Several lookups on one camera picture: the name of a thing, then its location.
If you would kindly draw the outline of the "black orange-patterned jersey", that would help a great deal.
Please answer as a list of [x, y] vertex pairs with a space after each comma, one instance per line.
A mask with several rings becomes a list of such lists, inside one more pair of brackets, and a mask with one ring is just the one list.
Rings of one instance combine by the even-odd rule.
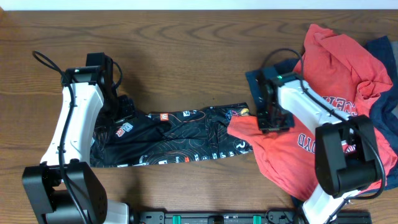
[[137, 114], [95, 128], [93, 167], [126, 167], [224, 159], [252, 152], [249, 143], [227, 132], [233, 116], [246, 116], [246, 103], [201, 110]]

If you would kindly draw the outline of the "red printed t-shirt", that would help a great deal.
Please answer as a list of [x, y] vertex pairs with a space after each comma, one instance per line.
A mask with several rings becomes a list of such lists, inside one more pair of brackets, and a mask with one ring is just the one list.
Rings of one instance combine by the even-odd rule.
[[259, 127], [255, 116], [233, 116], [228, 133], [248, 142], [261, 173], [305, 201], [316, 188], [333, 197], [378, 189], [397, 154], [378, 130], [374, 109], [393, 82], [382, 47], [310, 25], [305, 53], [292, 72], [257, 70], [266, 96], [293, 118], [286, 132]]

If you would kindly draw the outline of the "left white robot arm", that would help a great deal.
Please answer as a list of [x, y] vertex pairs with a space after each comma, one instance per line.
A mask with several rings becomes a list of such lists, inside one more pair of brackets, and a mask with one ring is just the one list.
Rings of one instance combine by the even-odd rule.
[[26, 167], [22, 184], [39, 223], [129, 223], [126, 203], [108, 200], [90, 167], [90, 147], [100, 113], [118, 109], [113, 68], [67, 69], [63, 104], [40, 164]]

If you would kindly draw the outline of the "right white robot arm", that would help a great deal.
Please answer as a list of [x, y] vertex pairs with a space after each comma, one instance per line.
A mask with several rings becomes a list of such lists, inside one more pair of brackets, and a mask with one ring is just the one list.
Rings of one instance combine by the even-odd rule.
[[284, 132], [300, 120], [315, 136], [315, 173], [318, 185], [296, 211], [294, 223], [331, 223], [360, 191], [372, 183], [381, 186], [368, 199], [385, 189], [386, 172], [377, 149], [372, 121], [365, 115], [351, 116], [316, 94], [297, 73], [256, 77], [262, 106], [257, 111], [263, 133]]

